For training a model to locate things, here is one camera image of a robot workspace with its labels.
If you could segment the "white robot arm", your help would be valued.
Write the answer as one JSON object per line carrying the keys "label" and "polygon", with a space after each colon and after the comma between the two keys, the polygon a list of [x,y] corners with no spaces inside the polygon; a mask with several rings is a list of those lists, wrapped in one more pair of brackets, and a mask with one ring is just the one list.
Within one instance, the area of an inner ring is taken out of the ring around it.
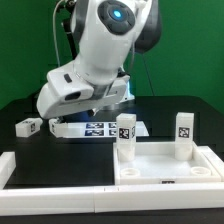
{"label": "white robot arm", "polygon": [[76,0],[70,22],[79,53],[51,70],[37,100],[44,119],[116,104],[129,76],[121,74],[130,50],[149,51],[161,35],[158,0]]}

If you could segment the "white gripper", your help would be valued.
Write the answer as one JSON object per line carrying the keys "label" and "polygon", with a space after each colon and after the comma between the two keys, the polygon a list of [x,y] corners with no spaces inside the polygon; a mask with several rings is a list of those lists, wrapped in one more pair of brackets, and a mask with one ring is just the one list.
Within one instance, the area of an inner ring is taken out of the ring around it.
{"label": "white gripper", "polygon": [[116,78],[109,92],[96,99],[94,87],[68,63],[48,72],[47,83],[37,99],[37,110],[42,118],[51,119],[116,104],[124,97],[128,81],[128,75]]}

